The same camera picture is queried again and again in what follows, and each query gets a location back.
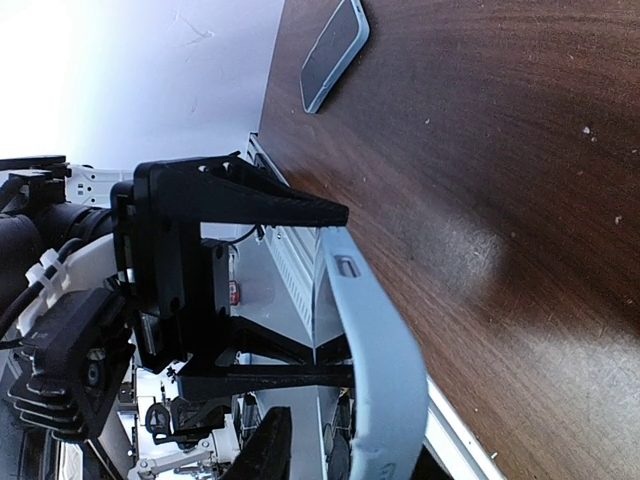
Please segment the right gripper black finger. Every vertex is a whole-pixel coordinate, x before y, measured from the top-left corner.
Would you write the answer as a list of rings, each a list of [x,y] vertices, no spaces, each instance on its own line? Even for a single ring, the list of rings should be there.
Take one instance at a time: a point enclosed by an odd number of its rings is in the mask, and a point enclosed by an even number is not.
[[[228,479],[288,479],[292,416],[289,407],[272,407],[227,471]]]

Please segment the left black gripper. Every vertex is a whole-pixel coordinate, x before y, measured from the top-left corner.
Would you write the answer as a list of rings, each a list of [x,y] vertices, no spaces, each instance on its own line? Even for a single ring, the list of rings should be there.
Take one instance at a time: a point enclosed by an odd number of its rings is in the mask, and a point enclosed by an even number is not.
[[[295,190],[230,155],[143,163],[112,187],[110,202],[143,367],[158,373],[194,354],[176,375],[182,398],[355,386],[345,334],[309,347],[250,319],[226,319],[201,350],[230,312],[228,247],[203,238],[202,224],[342,227],[347,206]],[[274,362],[220,365],[226,351]]]

